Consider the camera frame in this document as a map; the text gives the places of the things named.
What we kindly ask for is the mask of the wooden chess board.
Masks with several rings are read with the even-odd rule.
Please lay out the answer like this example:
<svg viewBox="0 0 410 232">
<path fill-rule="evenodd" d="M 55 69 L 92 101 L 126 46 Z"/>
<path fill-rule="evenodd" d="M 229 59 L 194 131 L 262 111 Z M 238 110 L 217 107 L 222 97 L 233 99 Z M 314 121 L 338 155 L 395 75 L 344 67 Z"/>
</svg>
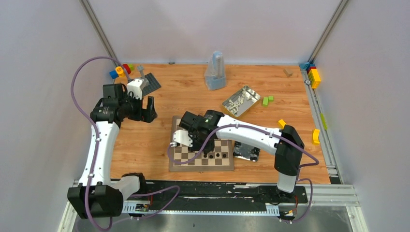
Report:
<svg viewBox="0 0 410 232">
<path fill-rule="evenodd" d="M 192 159 L 196 152 L 190 152 L 189 147 L 178 145 L 170 148 L 171 158 L 175 161 L 185 162 Z M 194 161 L 178 164 L 169 163 L 171 172 L 214 172 L 214 171 L 233 171 L 234 156 L 233 142 L 231 140 L 215 140 L 214 150 L 199 155 Z"/>
</svg>

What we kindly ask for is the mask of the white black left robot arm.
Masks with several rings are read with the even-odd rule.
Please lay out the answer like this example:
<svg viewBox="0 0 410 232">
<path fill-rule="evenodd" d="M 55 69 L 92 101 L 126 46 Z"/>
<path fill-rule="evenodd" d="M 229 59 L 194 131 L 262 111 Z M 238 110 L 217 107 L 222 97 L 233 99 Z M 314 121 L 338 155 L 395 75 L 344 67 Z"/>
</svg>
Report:
<svg viewBox="0 0 410 232">
<path fill-rule="evenodd" d="M 158 115 L 154 98 L 143 108 L 142 84 L 130 82 L 103 86 L 103 97 L 88 115 L 91 142 L 86 166 L 77 187 L 68 189 L 67 198 L 81 219 L 118 217 L 130 196 L 137 200 L 148 194 L 142 173 L 124 174 L 111 185 L 111 162 L 124 119 L 151 123 Z"/>
</svg>

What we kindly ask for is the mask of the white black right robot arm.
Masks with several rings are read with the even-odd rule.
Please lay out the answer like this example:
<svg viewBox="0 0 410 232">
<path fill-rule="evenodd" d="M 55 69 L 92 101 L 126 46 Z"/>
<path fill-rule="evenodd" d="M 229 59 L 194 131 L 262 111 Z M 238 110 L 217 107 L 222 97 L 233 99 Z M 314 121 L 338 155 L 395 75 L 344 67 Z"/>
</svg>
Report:
<svg viewBox="0 0 410 232">
<path fill-rule="evenodd" d="M 240 142 L 274 155 L 274 168 L 279 173 L 276 188 L 278 199 L 288 202 L 295 196 L 304 144 L 294 127 L 261 127 L 214 110 L 208 110 L 203 116 L 185 112 L 179 127 L 172 135 L 172 146 L 185 145 L 190 152 L 199 155 L 213 152 L 217 139 Z"/>
</svg>

